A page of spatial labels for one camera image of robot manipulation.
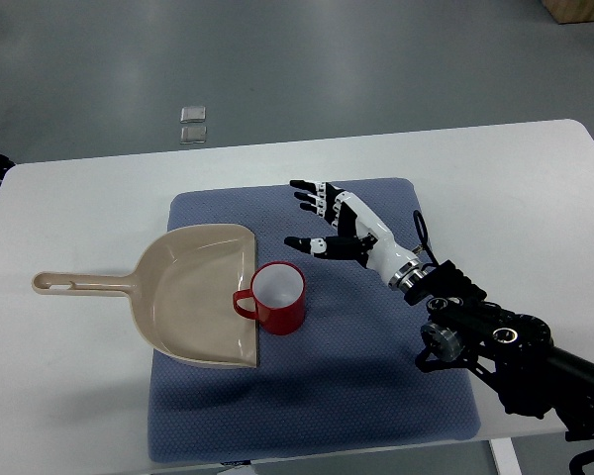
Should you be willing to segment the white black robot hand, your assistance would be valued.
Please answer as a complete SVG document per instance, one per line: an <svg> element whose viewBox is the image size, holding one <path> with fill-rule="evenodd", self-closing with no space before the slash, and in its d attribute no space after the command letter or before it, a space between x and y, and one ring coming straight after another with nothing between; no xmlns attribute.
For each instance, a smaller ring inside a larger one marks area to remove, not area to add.
<svg viewBox="0 0 594 475"><path fill-rule="evenodd" d="M322 218L336 233L287 237L286 245L320 259L355 261L404 293L424 277L417 255L399 245L392 231L355 194L329 182L292 180L289 185L300 208Z"/></svg>

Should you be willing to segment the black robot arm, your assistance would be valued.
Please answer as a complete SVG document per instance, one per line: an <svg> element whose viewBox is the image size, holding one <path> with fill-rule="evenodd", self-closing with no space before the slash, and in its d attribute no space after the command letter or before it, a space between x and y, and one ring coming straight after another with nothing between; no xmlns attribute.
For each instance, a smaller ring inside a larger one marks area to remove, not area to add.
<svg viewBox="0 0 594 475"><path fill-rule="evenodd" d="M486 299L451 261L432 258L409 285L405 300L424 302L424 373L463 368L497 393L509 415L542 419L555 411L568 442L594 440L594 363L557 347L541 319ZM575 455L572 474L594 463L594 449Z"/></svg>

